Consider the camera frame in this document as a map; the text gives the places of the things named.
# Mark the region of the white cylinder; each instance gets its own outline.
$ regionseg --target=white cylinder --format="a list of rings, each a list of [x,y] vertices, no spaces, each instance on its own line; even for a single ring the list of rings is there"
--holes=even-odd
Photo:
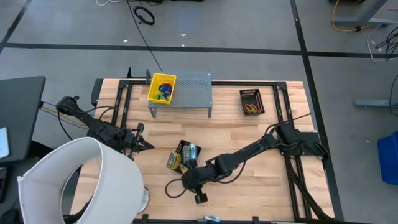
[[[64,224],[63,188],[86,161],[101,156],[95,193],[79,224],[128,224],[139,212],[144,184],[136,164],[93,138],[68,142],[18,178],[19,200],[26,224]]]

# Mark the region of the yellow bin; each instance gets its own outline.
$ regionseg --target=yellow bin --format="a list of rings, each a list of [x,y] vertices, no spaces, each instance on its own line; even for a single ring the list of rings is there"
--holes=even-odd
[[[171,104],[176,79],[177,77],[175,75],[155,73],[152,82],[150,83],[148,100],[151,100],[154,103]],[[162,95],[162,92],[159,91],[159,87],[164,84],[172,86],[172,92],[167,100],[164,97],[159,97]]]

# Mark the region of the concrete floor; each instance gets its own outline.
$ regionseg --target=concrete floor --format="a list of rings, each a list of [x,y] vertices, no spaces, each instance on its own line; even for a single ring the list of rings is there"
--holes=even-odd
[[[342,4],[337,15],[357,14],[370,1],[362,6]],[[364,41],[371,30],[337,32],[330,24],[332,4],[326,0],[295,2],[308,51],[367,52]],[[0,40],[24,4],[25,0],[0,0]],[[381,11],[397,4],[390,0]],[[148,8],[156,16],[156,24],[139,26],[151,46],[245,49],[242,53],[155,51],[164,70],[211,70],[219,79],[302,80],[311,99],[289,0],[165,0]],[[387,17],[396,16],[392,12]],[[379,29],[371,40],[383,41],[393,28]],[[125,77],[128,67],[136,76],[143,76],[147,68],[157,70],[148,51],[79,50],[79,45],[144,46],[123,0],[105,7],[95,1],[33,0],[7,43],[0,44],[0,79],[44,75],[45,101],[56,103],[65,95],[79,95],[79,105],[84,109],[91,108],[96,78]],[[9,43],[41,45],[30,49]],[[70,49],[60,46],[66,44]],[[293,55],[254,54],[248,49],[286,50]],[[388,98],[397,73],[395,62],[310,57],[310,65],[344,219],[396,223],[398,187],[381,180],[376,143],[396,130],[398,120],[387,110],[353,106],[358,98]],[[86,134],[72,126],[67,130],[73,138]],[[68,141],[58,121],[41,112],[34,140],[50,147]]]

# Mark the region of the wooden table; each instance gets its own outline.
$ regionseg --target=wooden table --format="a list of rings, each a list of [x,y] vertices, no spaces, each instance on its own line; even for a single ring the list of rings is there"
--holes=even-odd
[[[98,106],[114,105],[117,86],[117,79],[103,81]],[[293,117],[309,113],[303,83],[287,82],[287,86]],[[250,88],[260,89],[265,114],[243,116],[239,90]],[[127,117],[128,128],[135,128],[139,122],[144,123],[143,136],[155,146],[154,150],[143,151],[135,156],[144,185],[150,190],[150,203],[143,213],[149,214],[150,219],[174,220],[196,220],[202,219],[204,215],[216,215],[222,220],[252,220],[253,216],[258,216],[260,220],[294,219],[284,158],[276,149],[248,160],[241,177],[232,184],[207,183],[203,188],[209,198],[207,203],[197,205],[191,192],[171,199],[164,191],[167,182],[181,176],[165,167],[170,152],[174,152],[181,139],[203,148],[198,158],[199,166],[203,166],[207,159],[218,154],[234,152],[258,140],[268,125],[277,123],[272,88],[213,86],[212,118],[208,118],[206,109],[159,109],[157,117],[153,118],[147,108],[148,91],[149,85],[133,86]],[[98,109],[96,115],[99,116],[102,112],[103,110]],[[103,116],[107,121],[111,121],[111,118],[112,111]],[[296,120],[295,127],[301,131],[313,131],[311,117]],[[308,191],[325,213],[334,217],[321,160],[316,156],[302,156],[302,163]],[[98,161],[92,160],[83,166],[72,213],[79,211],[95,191],[99,174],[98,164]],[[233,178],[238,170],[240,167],[227,179]],[[128,170],[124,170],[121,175],[128,173]],[[171,195],[177,195],[182,190],[183,187],[178,182],[169,187]],[[296,191],[300,216],[304,217],[301,194]]]

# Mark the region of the blue container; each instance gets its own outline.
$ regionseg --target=blue container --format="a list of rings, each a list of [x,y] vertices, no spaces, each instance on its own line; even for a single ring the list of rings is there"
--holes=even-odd
[[[388,184],[398,185],[398,131],[377,141],[381,177]]]

